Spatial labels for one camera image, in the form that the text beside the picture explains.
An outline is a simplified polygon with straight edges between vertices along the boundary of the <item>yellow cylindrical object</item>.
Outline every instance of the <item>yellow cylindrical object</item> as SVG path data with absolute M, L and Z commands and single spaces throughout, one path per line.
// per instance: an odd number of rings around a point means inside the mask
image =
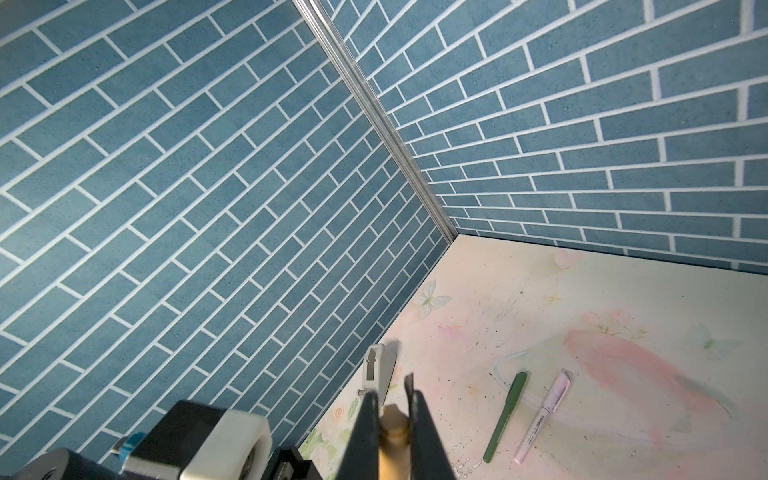
M 379 420 L 379 479 L 411 478 L 411 439 L 408 417 L 397 405 L 387 405 Z

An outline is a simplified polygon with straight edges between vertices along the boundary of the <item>floral tablecloth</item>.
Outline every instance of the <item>floral tablecloth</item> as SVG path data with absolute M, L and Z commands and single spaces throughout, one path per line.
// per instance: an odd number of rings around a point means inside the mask
M 460 236 L 382 342 L 414 372 L 456 478 L 768 478 L 768 276 Z M 490 464 L 509 383 L 530 372 Z M 560 369 L 574 382 L 512 456 Z M 325 480 L 362 369 L 301 445 Z

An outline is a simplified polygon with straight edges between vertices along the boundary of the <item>white butterfly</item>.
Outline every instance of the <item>white butterfly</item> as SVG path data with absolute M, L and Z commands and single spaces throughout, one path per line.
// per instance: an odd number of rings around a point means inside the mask
M 437 280 L 431 280 L 427 283 L 423 295 L 417 295 L 413 299 L 416 305 L 422 305 L 422 318 L 426 318 L 433 309 L 440 308 L 449 301 L 451 297 L 447 295 L 434 296 Z
M 743 342 L 741 340 L 715 340 L 712 333 L 704 324 L 699 323 L 688 333 L 688 339 L 696 346 L 703 347 L 707 353 L 723 359 L 734 351 Z

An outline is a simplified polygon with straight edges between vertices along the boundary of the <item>pen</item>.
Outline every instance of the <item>pen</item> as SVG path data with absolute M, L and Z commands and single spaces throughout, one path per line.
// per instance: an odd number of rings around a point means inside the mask
M 498 417 L 496 429 L 493 431 L 493 435 L 491 435 L 491 441 L 488 442 L 488 448 L 485 449 L 485 455 L 482 456 L 485 463 L 491 463 L 491 458 L 493 458 L 493 454 L 496 452 L 496 447 L 498 447 L 498 440 L 502 437 L 504 428 L 509 421 L 509 416 L 512 414 L 512 410 L 515 409 L 515 405 L 518 402 L 518 398 L 520 398 L 520 394 L 523 391 L 523 386 L 525 386 L 525 380 L 527 378 L 528 374 L 526 372 L 520 372 L 515 376 L 512 385 L 509 387 L 509 393 L 504 402 L 502 416 Z
M 528 450 L 531 449 L 533 442 L 536 440 L 536 436 L 544 428 L 549 415 L 553 414 L 555 410 L 560 406 L 560 402 L 563 401 L 565 393 L 568 388 L 571 387 L 571 379 L 565 371 L 558 374 L 558 377 L 554 379 L 552 388 L 549 389 L 549 393 L 544 398 L 541 408 L 533 419 L 531 428 L 528 429 L 528 433 L 525 434 L 522 443 L 518 447 L 518 451 L 515 452 L 515 463 L 520 465 L 525 456 L 528 454 Z

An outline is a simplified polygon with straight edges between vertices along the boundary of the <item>white plastic part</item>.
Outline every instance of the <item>white plastic part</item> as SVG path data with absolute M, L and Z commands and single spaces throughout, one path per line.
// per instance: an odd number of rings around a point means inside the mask
M 375 390 L 379 405 L 384 405 L 397 355 L 382 343 L 371 345 L 362 364 L 362 389 Z
M 253 450 L 252 461 L 249 455 Z M 243 480 L 258 480 L 272 451 L 269 421 L 261 415 L 227 410 L 205 439 L 180 480 L 238 480 L 246 461 L 250 471 Z

